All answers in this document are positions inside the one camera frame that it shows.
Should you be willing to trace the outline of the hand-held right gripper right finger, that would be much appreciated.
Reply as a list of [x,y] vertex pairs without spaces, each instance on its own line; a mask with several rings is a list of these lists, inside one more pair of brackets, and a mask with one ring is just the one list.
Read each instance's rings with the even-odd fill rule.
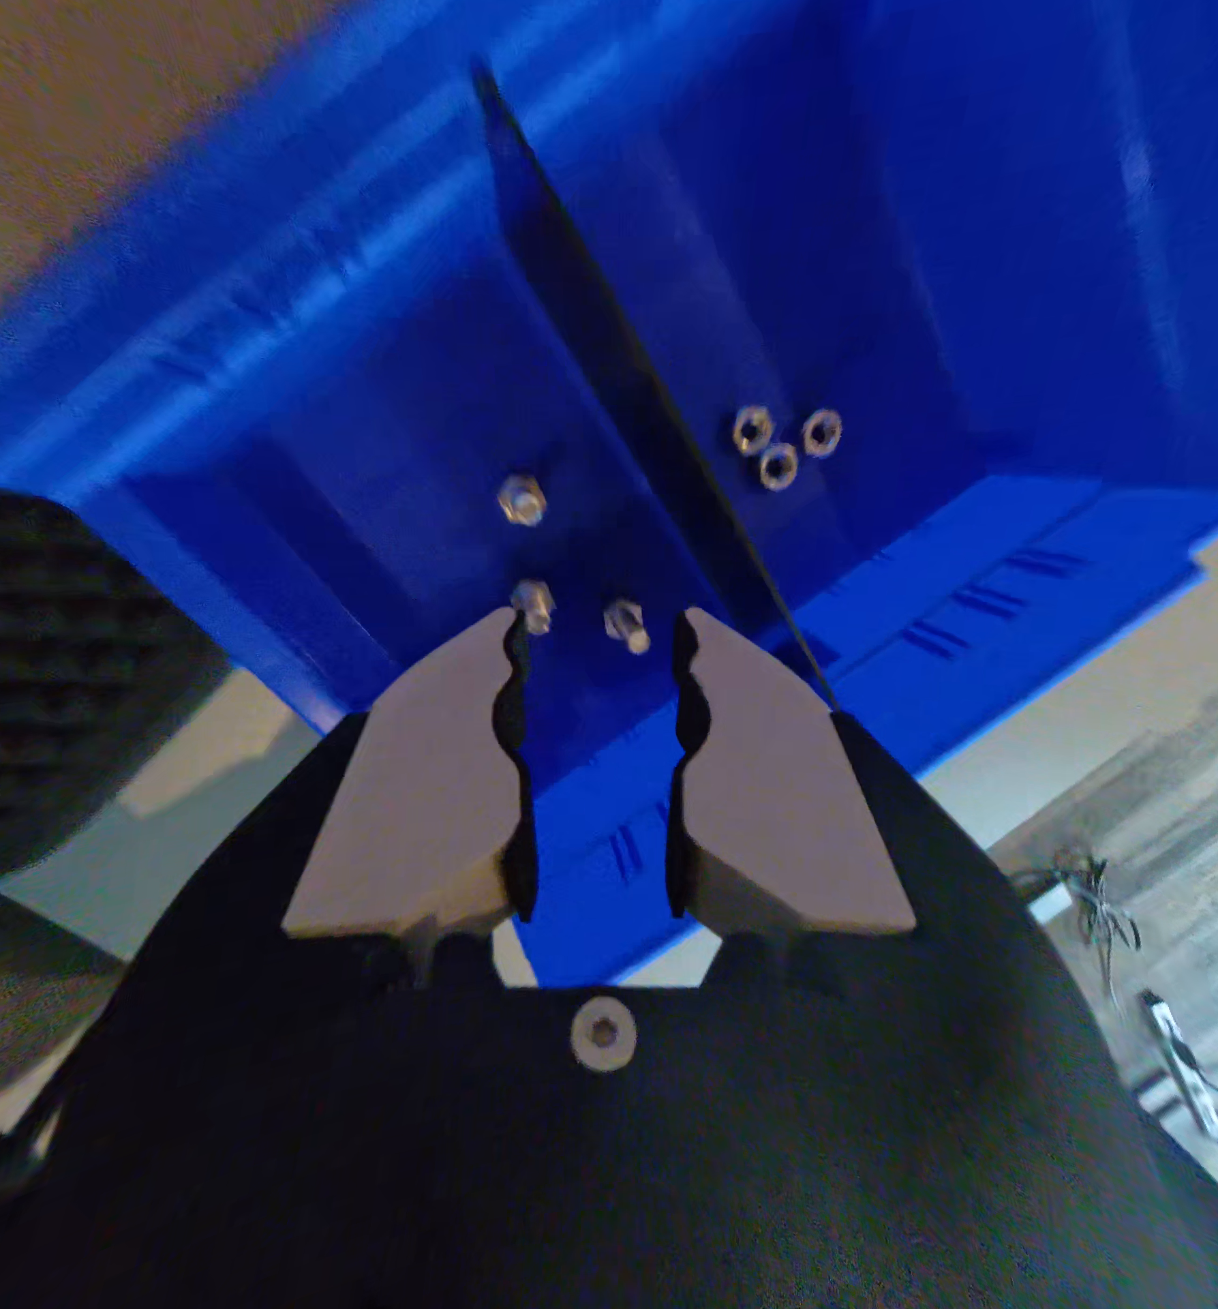
[[672,914],[780,945],[809,933],[910,933],[913,907],[827,701],[698,607],[676,618],[672,675]]

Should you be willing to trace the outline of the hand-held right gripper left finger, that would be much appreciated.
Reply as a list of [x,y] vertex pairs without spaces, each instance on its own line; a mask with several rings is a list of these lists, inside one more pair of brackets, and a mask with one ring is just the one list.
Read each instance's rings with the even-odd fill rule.
[[287,936],[387,937],[428,968],[446,937],[531,919],[527,655],[524,618],[499,607],[380,696],[291,893]]

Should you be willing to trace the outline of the blue divided plastic bin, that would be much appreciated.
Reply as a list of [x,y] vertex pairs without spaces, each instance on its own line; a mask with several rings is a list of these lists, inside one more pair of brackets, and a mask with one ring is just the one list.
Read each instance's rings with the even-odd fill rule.
[[[585,985],[684,931],[669,637],[735,623],[505,244],[472,59],[829,686],[920,774],[1218,533],[1218,3],[362,3],[0,317],[0,487],[319,731],[548,583],[519,940]],[[798,450],[780,494],[746,404]]]

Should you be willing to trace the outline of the black textured pad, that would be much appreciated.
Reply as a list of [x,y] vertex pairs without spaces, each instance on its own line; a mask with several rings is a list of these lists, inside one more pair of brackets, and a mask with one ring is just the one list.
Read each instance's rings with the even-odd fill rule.
[[231,669],[77,515],[0,489],[0,877],[92,820]]

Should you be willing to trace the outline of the black bin divider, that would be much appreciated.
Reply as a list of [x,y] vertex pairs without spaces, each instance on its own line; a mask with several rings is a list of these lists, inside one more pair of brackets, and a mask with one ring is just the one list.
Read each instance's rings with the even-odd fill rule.
[[837,710],[809,639],[484,59],[471,60],[470,80],[505,244],[617,430],[658,513],[736,630],[785,635],[795,649],[791,669]]

